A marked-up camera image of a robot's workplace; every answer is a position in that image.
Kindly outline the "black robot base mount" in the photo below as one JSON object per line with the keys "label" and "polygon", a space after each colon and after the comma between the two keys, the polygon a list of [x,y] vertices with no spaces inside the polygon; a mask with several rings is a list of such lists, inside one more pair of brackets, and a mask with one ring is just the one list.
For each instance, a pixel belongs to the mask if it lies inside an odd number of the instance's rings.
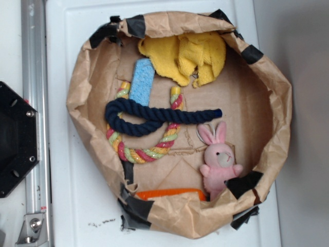
{"label": "black robot base mount", "polygon": [[1,198],[17,187],[39,162],[38,112],[1,82]]}

